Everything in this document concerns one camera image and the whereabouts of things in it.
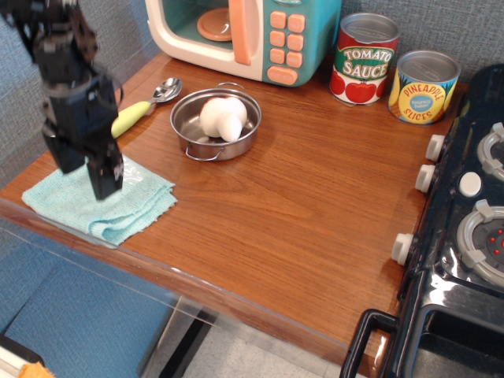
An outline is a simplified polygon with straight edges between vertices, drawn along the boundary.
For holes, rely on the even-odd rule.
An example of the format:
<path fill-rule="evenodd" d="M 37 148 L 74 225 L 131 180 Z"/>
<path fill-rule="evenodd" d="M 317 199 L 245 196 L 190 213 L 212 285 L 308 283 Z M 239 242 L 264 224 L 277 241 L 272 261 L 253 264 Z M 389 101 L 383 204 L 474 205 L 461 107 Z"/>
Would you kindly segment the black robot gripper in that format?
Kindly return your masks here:
<path fill-rule="evenodd" d="M 103 70 L 86 70 L 78 78 L 59 71 L 42 74 L 47 100 L 44 141 L 64 174 L 89 161 L 87 171 L 97 200 L 123 186 L 123 158 L 111 136 L 118 115 L 116 85 Z"/>

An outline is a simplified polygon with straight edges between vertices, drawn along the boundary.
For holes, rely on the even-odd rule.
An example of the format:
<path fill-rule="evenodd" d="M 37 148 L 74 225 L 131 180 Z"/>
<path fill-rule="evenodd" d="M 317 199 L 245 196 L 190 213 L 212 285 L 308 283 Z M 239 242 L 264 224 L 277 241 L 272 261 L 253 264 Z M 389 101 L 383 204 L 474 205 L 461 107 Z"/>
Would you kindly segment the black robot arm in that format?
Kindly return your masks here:
<path fill-rule="evenodd" d="M 46 102 L 43 138 L 58 168 L 87 166 L 98 200 L 122 188 L 124 164 L 112 135 L 118 116 L 115 80 L 95 64 L 96 34 L 77 1 L 3 1 L 1 15 L 17 30 L 38 66 Z"/>

